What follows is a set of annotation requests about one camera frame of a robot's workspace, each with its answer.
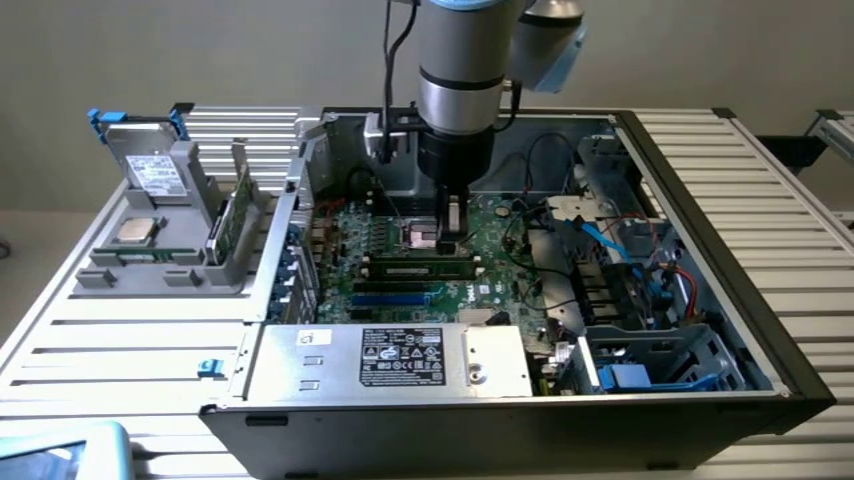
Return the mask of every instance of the white label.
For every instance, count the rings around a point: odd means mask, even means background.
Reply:
[[[297,346],[330,345],[333,343],[333,330],[301,330],[297,332]]]
[[[169,155],[129,155],[129,165],[141,186],[153,197],[183,197],[185,182]]]

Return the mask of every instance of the green circuit board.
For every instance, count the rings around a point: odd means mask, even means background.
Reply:
[[[510,206],[512,202],[498,195],[472,199],[469,231],[474,234],[461,244],[457,257],[465,259],[477,255],[482,270],[474,280],[424,282],[429,303],[410,306],[357,307],[351,299],[361,295],[355,284],[366,281],[361,271],[366,255],[381,259],[437,255],[433,248],[413,248],[401,228],[405,224],[412,231],[413,225],[424,225],[433,219],[374,216],[365,205],[351,202],[322,219],[323,223],[315,220],[314,252],[323,287],[318,323],[453,323],[505,311],[512,323],[521,328],[526,348],[545,349],[548,344],[538,340],[546,326],[545,313],[533,310],[520,298],[520,292],[537,281],[537,274],[514,265],[502,249],[502,237],[516,212],[504,218],[496,212],[498,207],[505,207],[508,210],[501,213],[508,213]],[[510,236],[521,239],[522,231],[521,222],[517,222]],[[525,264],[533,264],[530,254],[517,258]],[[540,296],[532,296],[528,301],[530,306],[544,307]]]

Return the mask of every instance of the white wall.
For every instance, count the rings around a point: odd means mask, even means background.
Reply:
[[[101,206],[118,173],[89,130],[94,106],[161,114],[175,101],[378,104],[384,3],[0,2],[0,206]],[[853,0],[589,0],[588,8],[569,87],[526,105],[729,106],[754,131],[793,133],[813,109],[854,107]],[[408,7],[394,11],[401,26]],[[417,93],[414,47],[398,61],[400,103]]]

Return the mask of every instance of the power supply label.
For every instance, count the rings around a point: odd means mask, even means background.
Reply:
[[[362,330],[360,381],[366,387],[445,385],[442,329]]]

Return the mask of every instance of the slotted metal surface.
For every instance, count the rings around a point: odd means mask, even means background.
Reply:
[[[270,188],[281,188],[297,151],[294,139],[282,135],[295,132],[298,112],[198,108],[187,123],[207,146],[206,171],[227,181],[234,167],[221,147],[243,133],[269,147],[250,149],[250,163],[257,174],[270,173]],[[789,183],[737,123],[706,110],[641,110],[638,115],[840,405],[787,436],[746,439],[693,472],[568,478],[852,478],[851,238],[829,225],[817,210],[824,207]],[[63,269],[85,261],[91,239],[121,203],[114,197]],[[14,400],[0,403],[0,436],[73,426],[93,416],[115,418],[131,432],[141,478],[247,479],[195,416],[229,382],[198,380],[195,368],[206,358],[234,359],[251,284],[238,299],[134,300],[98,308],[94,302],[102,300],[69,298],[73,282],[63,269],[0,351],[0,398]]]
[[[231,141],[249,139],[247,159],[253,178],[262,190],[282,190],[289,165],[299,157],[299,124],[315,117],[306,109],[197,106],[185,114],[190,137],[199,142],[205,173],[221,182],[235,182]]]

